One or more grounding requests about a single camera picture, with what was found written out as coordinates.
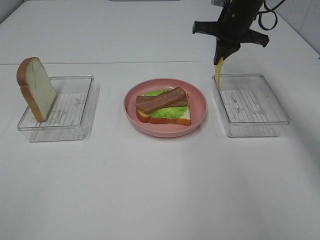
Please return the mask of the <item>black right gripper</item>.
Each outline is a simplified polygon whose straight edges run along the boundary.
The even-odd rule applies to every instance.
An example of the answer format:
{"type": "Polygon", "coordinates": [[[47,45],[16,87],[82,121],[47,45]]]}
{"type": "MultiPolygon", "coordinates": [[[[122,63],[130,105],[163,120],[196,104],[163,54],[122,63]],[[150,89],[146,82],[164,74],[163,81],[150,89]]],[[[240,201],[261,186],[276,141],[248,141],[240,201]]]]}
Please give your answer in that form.
{"type": "Polygon", "coordinates": [[[269,37],[250,27],[263,4],[262,0],[227,0],[217,21],[195,21],[192,33],[216,37],[214,65],[239,51],[241,44],[266,47],[269,37]]]}

